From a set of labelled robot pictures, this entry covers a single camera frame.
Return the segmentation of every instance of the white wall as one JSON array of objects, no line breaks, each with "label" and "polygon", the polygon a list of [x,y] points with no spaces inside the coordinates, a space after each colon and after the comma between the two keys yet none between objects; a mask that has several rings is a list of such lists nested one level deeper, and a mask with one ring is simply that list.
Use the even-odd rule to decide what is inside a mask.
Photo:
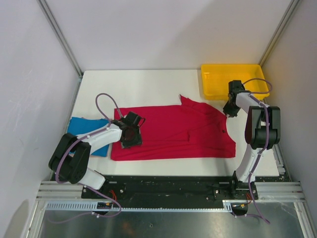
[{"label": "white wall", "polygon": [[35,0],[1,1],[0,31],[0,237],[15,238],[49,174],[78,79]]},{"label": "white wall", "polygon": [[281,146],[317,222],[317,1],[304,0],[264,66],[281,108]]},{"label": "white wall", "polygon": [[258,63],[290,0],[48,0],[82,70]]}]

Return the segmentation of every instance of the wire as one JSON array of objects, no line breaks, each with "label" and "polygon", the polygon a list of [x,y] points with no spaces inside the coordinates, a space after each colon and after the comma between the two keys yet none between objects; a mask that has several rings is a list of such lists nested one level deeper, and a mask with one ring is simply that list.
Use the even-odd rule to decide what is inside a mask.
[{"label": "wire", "polygon": [[110,99],[111,99],[111,100],[113,101],[113,103],[115,104],[115,107],[117,108],[117,111],[118,111],[118,113],[119,113],[119,115],[120,115],[120,118],[122,118],[123,115],[122,115],[122,113],[121,113],[120,108],[118,107],[118,104],[115,102],[115,100],[113,99],[113,97],[110,96],[108,93],[100,93],[100,94],[98,94],[98,95],[96,96],[95,103],[96,103],[96,107],[97,107],[98,111],[99,111],[108,121],[110,121],[110,119],[107,117],[106,114],[103,113],[103,111],[100,109],[100,107],[99,107],[99,105],[98,105],[98,98],[99,98],[100,96],[102,96],[102,95],[105,95],[105,96],[110,97]]},{"label": "wire", "polygon": [[114,191],[113,191],[113,190],[110,190],[110,192],[111,192],[111,193],[112,193],[112,195],[113,195],[113,197],[112,197],[112,198],[113,198],[114,200],[117,200],[117,196],[115,195]]},{"label": "wire", "polygon": [[252,94],[266,94],[266,93],[269,93],[272,91],[273,89],[273,86],[270,82],[268,82],[267,80],[265,79],[262,79],[262,78],[252,78],[252,79],[249,79],[247,81],[245,81],[243,83],[243,85],[245,85],[246,83],[250,82],[250,81],[253,81],[253,80],[259,80],[259,81],[264,81],[266,82],[268,85],[269,85],[269,91],[267,92],[251,92],[249,97],[252,98],[254,101],[256,101],[260,106],[262,106],[264,108],[264,113],[265,113],[265,132],[266,132],[266,138],[265,138],[265,144],[264,144],[264,147],[262,148],[262,150],[260,150],[260,152],[258,153],[258,156],[256,158],[256,161],[250,171],[250,174],[249,174],[249,177],[248,177],[248,186],[249,186],[249,193],[250,194],[247,194],[247,196],[249,195],[251,197],[251,200],[253,201],[253,204],[258,212],[259,215],[256,215],[256,214],[245,214],[244,216],[245,217],[257,217],[257,218],[261,218],[262,220],[264,220],[267,224],[271,224],[270,221],[268,219],[266,219],[264,217],[264,215],[262,214],[262,212],[260,211],[255,199],[254,199],[254,196],[253,196],[253,192],[252,192],[252,188],[251,188],[251,177],[252,177],[252,174],[254,173],[254,171],[256,170],[258,164],[259,164],[259,161],[261,159],[261,156],[262,156],[262,153],[264,150],[267,149],[268,147],[268,140],[269,140],[269,121],[268,121],[268,111],[267,111],[267,107],[266,105],[261,102],[260,100],[258,100],[256,97],[254,97]]},{"label": "wire", "polygon": [[248,202],[248,205],[249,205],[252,202],[252,198],[251,198],[251,196],[248,193],[246,193],[246,196],[247,196],[247,202]]},{"label": "wire", "polygon": [[[109,126],[111,125],[111,120],[110,120],[110,119],[107,117],[107,115],[100,109],[100,107],[99,107],[99,105],[98,105],[98,98],[99,98],[101,95],[106,95],[106,96],[110,97],[110,98],[112,99],[112,101],[114,102],[114,104],[115,104],[115,106],[116,106],[116,109],[118,110],[118,113],[119,113],[120,117],[123,117],[123,116],[122,116],[122,113],[121,113],[121,111],[120,111],[120,108],[118,107],[116,101],[114,100],[114,98],[113,98],[112,96],[110,96],[110,95],[107,94],[107,93],[100,93],[100,94],[98,94],[98,95],[96,96],[96,99],[95,99],[96,107],[97,107],[98,111],[107,119],[108,125],[107,125],[107,127],[104,127],[104,128],[102,128],[102,129],[100,129],[100,130],[97,130],[97,131],[95,131],[95,132],[92,132],[92,133],[90,133],[90,134],[88,134],[88,135],[85,135],[85,136],[83,136],[83,137],[77,139],[75,142],[73,142],[73,143],[67,148],[67,150],[66,150],[65,153],[63,154],[63,156],[62,156],[62,158],[61,158],[61,160],[60,160],[60,162],[59,162],[59,164],[58,164],[58,166],[57,166],[57,169],[56,169],[55,180],[56,180],[57,183],[65,183],[65,182],[66,182],[66,181],[60,181],[60,180],[59,180],[59,173],[60,173],[60,169],[61,169],[61,167],[62,167],[62,165],[63,165],[63,163],[64,163],[64,161],[65,161],[67,155],[69,154],[69,152],[70,152],[79,142],[81,142],[82,140],[86,139],[88,136],[93,136],[93,135],[95,135],[95,134],[98,134],[98,133],[100,133],[100,132],[103,132],[103,131],[107,130],[107,129],[109,128]],[[116,201],[116,196],[115,196],[115,195],[114,195],[114,196],[115,196],[115,200],[113,200],[112,198],[110,198],[110,197],[108,197],[108,196],[106,196],[106,195],[104,195],[104,194],[98,192],[97,190],[93,189],[92,187],[89,187],[89,186],[88,186],[87,188],[89,188],[91,191],[95,192],[96,194],[98,194],[98,195],[100,195],[100,196],[102,196],[102,197],[104,197],[104,198],[106,198],[106,199],[111,200],[113,203],[117,204],[118,207],[119,207],[119,211],[118,211],[117,213],[115,213],[114,215],[106,216],[106,215],[100,215],[100,214],[98,214],[97,217],[114,217],[114,216],[119,215],[119,213],[121,212],[121,209],[122,209],[122,208],[121,208],[121,205]],[[75,216],[75,217],[73,217],[73,218],[71,218],[71,219],[67,219],[67,220],[61,221],[61,222],[54,222],[54,221],[51,221],[51,220],[49,220],[49,221],[52,222],[52,223],[55,223],[55,224],[61,224],[61,223],[71,221],[71,220],[73,220],[73,219],[75,219],[75,218],[77,218],[77,217],[80,217],[80,216],[83,216],[83,215],[87,215],[87,214],[90,214],[90,213],[82,213],[82,214],[79,214],[79,215],[77,215],[77,216]]]},{"label": "wire", "polygon": [[264,147],[263,149],[258,153],[258,156],[257,156],[257,159],[254,163],[254,166],[253,168],[251,169],[250,171],[250,174],[249,174],[249,178],[248,178],[248,186],[249,186],[249,192],[250,192],[250,196],[252,198],[252,201],[253,201],[253,204],[256,208],[256,210],[258,211],[258,214],[259,216],[267,223],[267,224],[270,224],[269,220],[266,219],[264,217],[264,215],[261,213],[255,199],[254,199],[254,196],[253,196],[253,192],[252,192],[252,188],[251,188],[251,177],[252,177],[252,174],[254,173],[256,167],[258,166],[259,164],[259,161],[261,159],[261,156],[262,156],[262,153],[264,150],[267,149],[267,146],[268,146],[268,139],[269,139],[269,121],[268,121],[268,111],[267,111],[267,107],[264,103],[260,102],[257,98],[255,98],[253,95],[250,95],[250,98],[252,98],[253,100],[255,100],[259,105],[261,105],[263,108],[264,108],[264,113],[265,113],[265,129],[266,129],[266,138],[265,138],[265,144],[264,144]]},{"label": "wire", "polygon": [[53,221],[53,220],[51,220],[49,217],[47,218],[47,220],[48,220],[50,223],[53,223],[53,224],[63,224],[63,223],[66,223],[66,222],[70,222],[70,221],[72,221],[72,220],[74,220],[74,219],[76,219],[76,218],[78,218],[78,217],[81,217],[81,216],[84,216],[84,215],[89,215],[89,214],[95,215],[97,218],[99,218],[99,217],[105,217],[105,218],[107,218],[107,217],[115,217],[115,216],[117,216],[117,215],[119,215],[119,214],[121,213],[122,207],[121,207],[120,203],[118,203],[116,200],[113,200],[112,198],[110,198],[110,197],[108,197],[108,196],[102,194],[101,192],[99,192],[99,191],[93,189],[92,187],[86,186],[86,188],[90,189],[91,191],[95,192],[96,194],[98,194],[98,195],[100,195],[100,196],[102,196],[102,197],[104,197],[104,198],[106,198],[106,199],[109,199],[110,201],[112,201],[113,203],[115,203],[115,204],[119,207],[119,211],[117,211],[115,214],[112,214],[112,215],[101,215],[101,214],[95,213],[95,212],[84,212],[84,213],[78,214],[77,216],[74,216],[74,217],[72,217],[72,218],[69,218],[69,219],[66,219],[66,220],[63,220],[63,221]]},{"label": "wire", "polygon": [[254,80],[263,81],[263,82],[267,83],[269,85],[269,89],[268,89],[267,92],[251,92],[252,94],[267,94],[267,93],[270,93],[273,90],[273,85],[270,82],[268,82],[267,80],[263,79],[263,78],[251,78],[251,79],[245,81],[243,83],[243,85],[245,85],[248,82],[254,81]]},{"label": "wire", "polygon": [[143,121],[142,121],[141,125],[139,126],[139,128],[141,128],[141,126],[145,123],[145,118],[142,118],[142,119],[143,119]]}]

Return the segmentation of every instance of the black mounting plate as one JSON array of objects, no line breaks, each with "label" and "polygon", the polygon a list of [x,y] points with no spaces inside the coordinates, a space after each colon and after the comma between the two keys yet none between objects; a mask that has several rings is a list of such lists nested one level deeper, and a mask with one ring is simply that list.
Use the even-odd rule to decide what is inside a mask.
[{"label": "black mounting plate", "polygon": [[[222,200],[246,200],[246,193],[249,192],[243,190],[238,196],[230,192],[232,177],[105,176],[105,178],[106,182],[99,191],[112,197],[110,190],[113,190],[122,207],[128,208],[223,208]],[[82,198],[102,199],[89,189],[83,190]]]}]

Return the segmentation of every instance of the aluminum frame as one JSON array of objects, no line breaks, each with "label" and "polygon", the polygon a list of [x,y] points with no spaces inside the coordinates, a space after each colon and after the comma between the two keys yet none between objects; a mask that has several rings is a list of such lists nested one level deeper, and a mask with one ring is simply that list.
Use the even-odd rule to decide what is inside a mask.
[{"label": "aluminum frame", "polygon": [[[298,8],[299,3],[302,0],[292,0],[281,19],[276,31],[274,32],[264,54],[262,55],[259,65],[263,66],[273,51],[275,45],[280,39],[282,33],[284,32],[287,24],[289,23],[291,17],[294,15],[295,10]],[[46,0],[37,0],[40,8],[42,9],[44,15],[47,18],[52,30],[54,31],[57,39],[59,40],[65,54],[69,58],[74,70],[78,74],[79,78],[82,78],[83,72],[80,69],[80,66],[67,43],[56,19],[53,16],[52,11],[50,10]],[[77,90],[75,92],[74,102],[76,101],[76,97],[80,88],[80,81],[78,83]],[[279,169],[280,174],[285,173],[284,162],[281,155],[281,151],[279,146],[275,146],[274,154],[276,155],[276,162]],[[305,196],[303,194],[302,187],[299,182],[257,182],[256,186],[258,188],[259,193],[259,202],[294,202],[294,206],[296,208],[298,218],[303,230],[303,234],[306,238],[317,237],[316,230],[314,224],[312,223],[312,218],[309,213],[307,203],[305,200]],[[44,217],[44,213],[47,209],[52,208],[52,204],[64,204],[63,209],[70,209],[67,204],[87,204],[86,199],[81,198],[82,186],[73,185],[69,183],[65,184],[57,184],[52,181],[44,181],[41,183],[36,202],[34,204],[34,209],[32,212],[32,217],[28,224],[28,229],[24,234],[25,238],[36,238],[39,235],[42,220]],[[89,203],[94,203],[96,201],[105,201],[105,200],[89,200]],[[223,203],[227,206],[231,201],[225,200]],[[148,209],[125,209],[126,211],[149,211]]]},{"label": "aluminum frame", "polygon": [[[300,182],[256,182],[260,203],[294,203],[301,228],[306,238],[316,237],[307,202]],[[82,199],[82,185],[58,184],[55,181],[43,181],[37,194],[33,216],[28,224],[25,238],[37,238],[46,210],[90,211],[98,201],[106,199]],[[122,211],[133,212],[231,212],[230,203],[244,203],[245,200],[223,200],[223,209],[135,209],[124,208]]]}]

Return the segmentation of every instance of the gray floor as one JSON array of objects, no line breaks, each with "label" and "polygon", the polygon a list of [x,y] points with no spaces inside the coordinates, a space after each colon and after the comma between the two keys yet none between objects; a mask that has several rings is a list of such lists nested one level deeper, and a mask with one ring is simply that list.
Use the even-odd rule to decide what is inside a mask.
[{"label": "gray floor", "polygon": [[[122,212],[114,218],[78,215],[75,211],[47,211],[42,238],[302,238],[303,233],[293,203],[265,203],[259,207],[271,225],[257,218],[229,213]],[[248,213],[255,213],[254,207]]]}]

